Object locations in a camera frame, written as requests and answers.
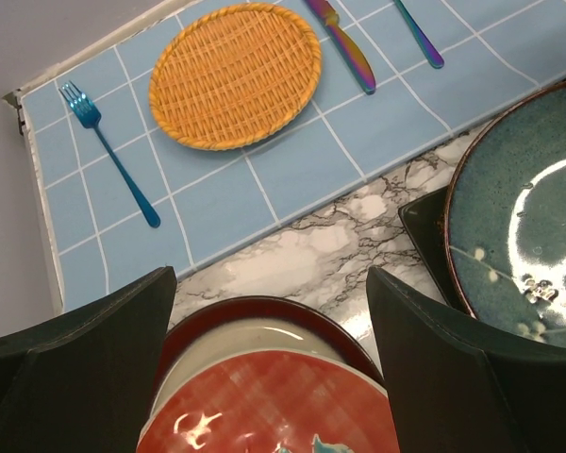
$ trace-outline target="red plate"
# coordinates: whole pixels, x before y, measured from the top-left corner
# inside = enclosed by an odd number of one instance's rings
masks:
[[[199,373],[149,421],[138,453],[398,453],[383,388],[292,351],[241,354]]]
[[[158,398],[170,370],[191,344],[217,327],[246,319],[276,319],[309,330],[329,344],[345,363],[378,384],[385,385],[379,370],[361,345],[341,326],[315,309],[281,297],[242,296],[208,305],[183,319],[168,332],[159,358],[154,399]],[[258,345],[253,349],[261,348],[280,349],[270,345]]]

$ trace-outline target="knife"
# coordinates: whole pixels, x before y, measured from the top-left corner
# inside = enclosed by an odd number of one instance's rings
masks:
[[[394,3],[398,7],[398,9],[400,9],[400,13],[405,18],[405,21],[407,22],[411,33],[413,33],[415,40],[422,48],[422,52],[424,52],[424,55],[429,61],[430,65],[433,68],[440,69],[442,66],[444,66],[444,59],[442,58],[442,55],[438,52],[438,50],[436,50],[434,44],[432,44],[425,33],[419,28],[413,17],[405,8],[405,5],[403,5],[402,0],[394,0]]]
[[[358,46],[340,28],[340,16],[327,0],[305,0],[310,10],[323,23],[325,30],[338,47],[360,87],[367,93],[375,92],[375,76],[369,62]]]

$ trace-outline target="white wall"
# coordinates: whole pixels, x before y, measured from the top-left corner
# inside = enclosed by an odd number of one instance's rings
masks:
[[[30,168],[14,109],[0,100],[0,336],[55,312]]]
[[[160,1],[0,0],[0,95],[20,88]]]

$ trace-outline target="wicker placemat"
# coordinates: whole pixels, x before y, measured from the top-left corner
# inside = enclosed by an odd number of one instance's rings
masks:
[[[214,11],[174,38],[151,77],[149,104],[174,140],[237,148],[290,122],[320,75],[321,47],[303,18],[244,3]]]

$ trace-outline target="white marble surface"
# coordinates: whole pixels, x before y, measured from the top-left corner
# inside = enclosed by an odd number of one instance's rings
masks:
[[[483,127],[185,279],[178,285],[170,327],[219,300],[276,295],[309,305],[340,323],[379,364],[365,294],[367,270],[382,266],[441,300],[397,211],[448,184]]]

